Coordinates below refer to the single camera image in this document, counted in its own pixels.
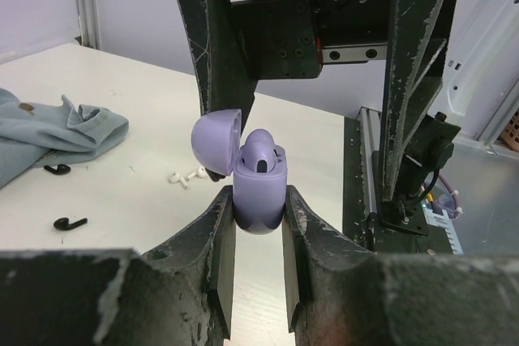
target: purple earbud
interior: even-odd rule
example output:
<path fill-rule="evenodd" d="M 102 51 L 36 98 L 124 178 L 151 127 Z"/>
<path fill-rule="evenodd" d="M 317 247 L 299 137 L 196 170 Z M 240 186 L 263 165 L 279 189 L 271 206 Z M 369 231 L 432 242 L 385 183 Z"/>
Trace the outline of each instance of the purple earbud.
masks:
<path fill-rule="evenodd" d="M 241 111 L 216 111 L 201 117 L 191 133 L 197 160 L 215 173 L 233 178 L 237 225 L 249 233 L 266 234 L 281 223 L 286 196 L 285 150 L 263 129 L 241 138 Z"/>

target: screw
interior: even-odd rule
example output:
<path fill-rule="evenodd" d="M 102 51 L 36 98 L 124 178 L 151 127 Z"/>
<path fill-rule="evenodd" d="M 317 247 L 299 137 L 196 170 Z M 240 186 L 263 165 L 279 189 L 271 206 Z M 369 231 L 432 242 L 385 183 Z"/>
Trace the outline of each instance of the screw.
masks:
<path fill-rule="evenodd" d="M 56 220 L 54 222 L 54 228 L 59 231 L 73 230 L 79 226 L 82 226 L 83 224 L 86 224 L 88 222 L 88 219 L 83 218 L 74 223 L 68 223 L 68 222 L 69 222 L 68 218 L 59 218 L 58 220 Z"/>
<path fill-rule="evenodd" d="M 336 50 L 333 50 L 330 52 L 330 59 L 333 61 L 337 61 L 339 58 L 341 58 L 341 54 L 337 52 Z"/>
<path fill-rule="evenodd" d="M 184 187 L 184 190 L 189 188 L 189 186 L 187 185 L 186 179 L 184 177 L 180 176 L 180 174 L 178 174 L 177 172 L 175 172 L 171 175 L 171 177 L 169 178 L 169 182 L 171 184 L 176 184 L 177 182 L 180 182 L 180 184 Z"/>
<path fill-rule="evenodd" d="M 375 49 L 368 49 L 366 50 L 366 57 L 373 59 L 378 55 L 377 51 Z"/>
<path fill-rule="evenodd" d="M 206 178 L 208 176 L 207 172 L 205 171 L 205 168 L 203 166 L 200 166 L 196 171 L 191 173 L 189 176 L 186 177 L 186 181 L 190 181 L 195 176 L 198 176 L 200 178 Z"/>

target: metal plate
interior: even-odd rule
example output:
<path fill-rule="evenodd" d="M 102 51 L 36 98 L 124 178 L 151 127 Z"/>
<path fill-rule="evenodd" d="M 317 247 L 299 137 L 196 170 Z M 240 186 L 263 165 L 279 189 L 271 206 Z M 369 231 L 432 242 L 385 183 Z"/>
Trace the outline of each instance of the metal plate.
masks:
<path fill-rule="evenodd" d="M 309 79 L 321 65 L 308 0 L 233 3 L 255 79 Z"/>
<path fill-rule="evenodd" d="M 370 43 L 359 45 L 326 46 L 322 49 L 323 64 L 349 64 L 385 60 L 388 45 Z"/>

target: open lid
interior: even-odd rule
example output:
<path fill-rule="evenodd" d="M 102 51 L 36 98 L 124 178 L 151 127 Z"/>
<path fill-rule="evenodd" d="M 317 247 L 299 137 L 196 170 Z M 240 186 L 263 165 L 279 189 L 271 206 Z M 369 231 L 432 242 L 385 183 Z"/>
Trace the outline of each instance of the open lid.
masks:
<path fill-rule="evenodd" d="M 205 168 L 230 176 L 238 158 L 241 136 L 241 109 L 214 111 L 196 121 L 191 132 L 191 148 Z"/>

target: table surface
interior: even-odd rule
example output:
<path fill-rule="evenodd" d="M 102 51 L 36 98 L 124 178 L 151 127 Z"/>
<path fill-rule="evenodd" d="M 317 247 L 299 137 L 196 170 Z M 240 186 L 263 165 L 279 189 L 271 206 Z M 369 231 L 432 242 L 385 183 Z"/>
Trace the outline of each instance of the table surface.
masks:
<path fill-rule="evenodd" d="M 127 117 L 119 146 L 56 177 L 30 169 L 0 190 L 0 250 L 134 248 L 143 253 L 201 214 L 230 179 L 168 183 L 199 166 L 191 128 L 199 117 L 193 76 L 78 45 L 62 45 L 0 66 L 0 87 L 22 101 L 104 106 Z M 289 184 L 341 229 L 343 118 L 256 94 L 246 134 L 269 130 L 286 150 Z M 56 231 L 62 217 L 88 224 Z M 232 345 L 294 344 L 288 334 L 281 229 L 238 230 Z"/>

